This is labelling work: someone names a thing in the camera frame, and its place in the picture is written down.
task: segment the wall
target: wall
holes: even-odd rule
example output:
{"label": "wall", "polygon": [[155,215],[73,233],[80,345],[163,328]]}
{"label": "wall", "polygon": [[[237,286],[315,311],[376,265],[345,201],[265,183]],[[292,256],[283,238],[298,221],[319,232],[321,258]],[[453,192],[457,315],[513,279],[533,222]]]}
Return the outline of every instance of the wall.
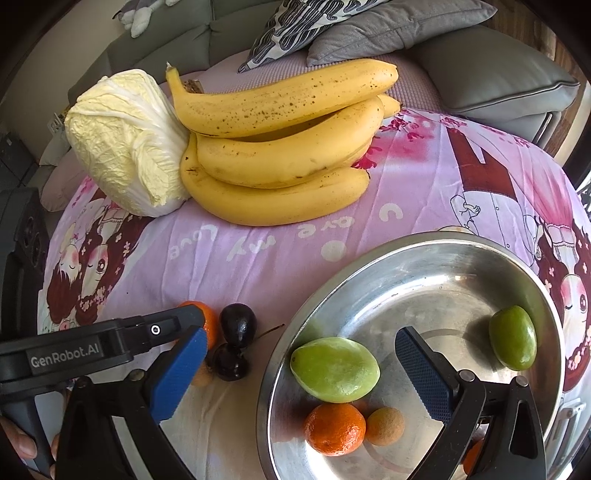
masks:
{"label": "wall", "polygon": [[35,46],[0,106],[0,122],[39,159],[47,123],[68,105],[67,91],[111,41],[124,32],[111,17],[125,0],[80,0]]}

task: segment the stuffed toy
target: stuffed toy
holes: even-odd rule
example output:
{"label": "stuffed toy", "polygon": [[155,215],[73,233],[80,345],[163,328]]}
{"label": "stuffed toy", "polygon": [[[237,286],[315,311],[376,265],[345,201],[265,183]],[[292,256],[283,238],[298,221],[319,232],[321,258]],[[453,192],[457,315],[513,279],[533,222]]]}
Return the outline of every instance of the stuffed toy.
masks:
{"label": "stuffed toy", "polygon": [[179,0],[129,0],[113,18],[117,17],[126,30],[131,30],[131,38],[139,37],[150,23],[152,12],[164,3],[169,7]]}

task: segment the banana bunch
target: banana bunch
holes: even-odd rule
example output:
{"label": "banana bunch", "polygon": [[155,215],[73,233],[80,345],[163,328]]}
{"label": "banana bunch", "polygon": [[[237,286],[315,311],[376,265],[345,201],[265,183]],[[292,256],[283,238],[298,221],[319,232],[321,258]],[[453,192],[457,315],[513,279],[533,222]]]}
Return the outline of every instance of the banana bunch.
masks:
{"label": "banana bunch", "polygon": [[227,94],[189,93],[167,80],[179,120],[194,133],[181,179],[210,213],[249,226],[303,222],[357,201],[369,184],[351,168],[382,120],[400,111],[383,95],[396,67],[353,60],[273,85]]}

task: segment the blue gripper pad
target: blue gripper pad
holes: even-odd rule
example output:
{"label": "blue gripper pad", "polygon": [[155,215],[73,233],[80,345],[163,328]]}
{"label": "blue gripper pad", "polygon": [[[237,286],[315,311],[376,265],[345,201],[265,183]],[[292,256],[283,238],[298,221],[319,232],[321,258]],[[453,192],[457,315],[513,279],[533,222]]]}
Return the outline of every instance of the blue gripper pad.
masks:
{"label": "blue gripper pad", "polygon": [[431,418],[447,425],[453,414],[452,391],[405,329],[396,334],[394,346],[398,360]]}
{"label": "blue gripper pad", "polygon": [[207,354],[207,333],[196,329],[188,338],[181,338],[166,355],[164,369],[150,385],[150,413],[156,423],[171,418],[187,391],[199,365]]}

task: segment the metal bowl rim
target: metal bowl rim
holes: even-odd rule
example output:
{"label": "metal bowl rim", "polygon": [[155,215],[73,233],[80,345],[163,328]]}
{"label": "metal bowl rim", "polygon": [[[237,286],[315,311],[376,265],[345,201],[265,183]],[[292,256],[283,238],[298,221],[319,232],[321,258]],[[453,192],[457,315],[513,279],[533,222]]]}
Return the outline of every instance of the metal bowl rim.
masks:
{"label": "metal bowl rim", "polygon": [[[550,294],[538,276],[531,270],[531,268],[502,245],[499,245],[483,237],[471,235],[469,233],[442,231],[414,233],[412,235],[403,236],[401,238],[386,242],[385,244],[370,250],[366,254],[351,262],[349,265],[335,274],[331,279],[325,282],[318,290],[316,290],[316,292],[314,292],[306,300],[306,302],[300,307],[300,309],[291,319],[291,323],[281,335],[277,345],[273,350],[273,353],[271,354],[271,358],[267,363],[267,367],[261,382],[261,389],[259,391],[256,407],[256,447],[263,472],[268,480],[281,480],[277,476],[275,462],[271,456],[271,444],[269,442],[269,406],[271,405],[275,396],[276,384],[279,374],[281,369],[285,366],[285,357],[290,351],[296,337],[303,330],[308,319],[326,300],[328,300],[328,298],[330,298],[330,296],[338,288],[341,287],[341,285],[346,283],[350,278],[354,277],[361,271],[369,268],[374,263],[411,248],[424,247],[426,245],[434,244],[459,244],[483,248],[500,254],[502,257],[505,257],[506,260],[516,265],[538,287],[538,290],[540,291],[546,305],[551,311],[554,320],[554,327],[558,333],[560,351],[564,352],[565,347],[562,325],[560,323],[560,317],[558,316],[558,310],[556,309]],[[560,355],[560,385],[564,384],[564,369],[564,355]],[[560,405],[560,397],[561,395],[558,395],[554,402],[554,408],[552,410],[552,415],[550,416],[550,422],[548,423],[548,426],[544,432],[544,441],[546,441],[546,438],[550,434],[552,424],[556,419],[556,414],[558,413],[558,407]]]}

